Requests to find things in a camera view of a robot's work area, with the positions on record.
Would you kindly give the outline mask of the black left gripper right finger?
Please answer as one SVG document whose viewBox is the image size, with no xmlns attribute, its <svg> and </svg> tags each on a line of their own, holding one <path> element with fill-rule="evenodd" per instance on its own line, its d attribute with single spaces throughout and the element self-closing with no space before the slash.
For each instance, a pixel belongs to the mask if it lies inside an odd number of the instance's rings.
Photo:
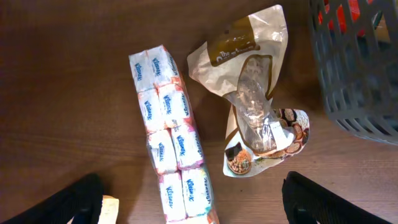
<svg viewBox="0 0 398 224">
<path fill-rule="evenodd" d="M 289 224 L 389 224 L 296 171 L 284 179 L 282 199 Z"/>
</svg>

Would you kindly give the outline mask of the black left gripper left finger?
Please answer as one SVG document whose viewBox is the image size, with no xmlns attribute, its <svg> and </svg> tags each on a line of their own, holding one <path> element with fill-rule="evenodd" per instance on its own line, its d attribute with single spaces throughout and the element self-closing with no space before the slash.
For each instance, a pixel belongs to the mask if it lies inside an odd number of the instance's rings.
<svg viewBox="0 0 398 224">
<path fill-rule="evenodd" d="M 97 174 L 88 174 L 36 206 L 6 220 L 4 224 L 97 224 L 103 192 L 100 177 Z"/>
</svg>

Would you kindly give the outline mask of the white tissue multipack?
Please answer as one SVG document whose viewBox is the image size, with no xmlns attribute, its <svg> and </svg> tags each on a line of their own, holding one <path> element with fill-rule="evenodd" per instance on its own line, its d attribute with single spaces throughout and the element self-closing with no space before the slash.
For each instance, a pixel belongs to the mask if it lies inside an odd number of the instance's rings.
<svg viewBox="0 0 398 224">
<path fill-rule="evenodd" d="M 218 223 L 210 175 L 180 71 L 159 45 L 129 56 L 167 223 Z"/>
</svg>

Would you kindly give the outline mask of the brown white snack wrapper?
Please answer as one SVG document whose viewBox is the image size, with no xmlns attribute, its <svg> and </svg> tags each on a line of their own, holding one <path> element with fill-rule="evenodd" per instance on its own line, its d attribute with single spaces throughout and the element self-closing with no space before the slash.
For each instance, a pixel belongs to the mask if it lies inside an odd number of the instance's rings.
<svg viewBox="0 0 398 224">
<path fill-rule="evenodd" d="M 252 177 L 300 153 L 310 122 L 306 112 L 272 107 L 288 43 L 281 5 L 232 22 L 187 58 L 190 78 L 230 104 L 223 173 Z"/>
</svg>

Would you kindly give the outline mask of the grey plastic basket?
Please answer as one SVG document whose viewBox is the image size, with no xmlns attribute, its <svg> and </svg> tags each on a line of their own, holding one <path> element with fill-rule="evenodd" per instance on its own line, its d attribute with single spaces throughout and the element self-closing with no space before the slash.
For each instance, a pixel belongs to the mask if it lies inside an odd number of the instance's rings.
<svg viewBox="0 0 398 224">
<path fill-rule="evenodd" d="M 397 1 L 358 0 L 361 17 L 341 35 L 318 24 L 309 0 L 312 49 L 328 118 L 363 139 L 397 144 Z"/>
</svg>

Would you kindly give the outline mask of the orange spaghetti packet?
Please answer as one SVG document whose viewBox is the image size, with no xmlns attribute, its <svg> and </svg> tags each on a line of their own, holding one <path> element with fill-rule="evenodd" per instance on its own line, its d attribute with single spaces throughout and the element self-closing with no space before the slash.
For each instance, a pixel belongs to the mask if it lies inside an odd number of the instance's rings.
<svg viewBox="0 0 398 224">
<path fill-rule="evenodd" d="M 339 30 L 340 34 L 346 34 L 351 29 L 349 23 L 355 24 L 361 17 L 358 0 L 347 0 L 346 3 L 337 0 L 323 0 L 324 12 L 317 9 L 318 24 L 326 24 L 330 32 Z"/>
</svg>

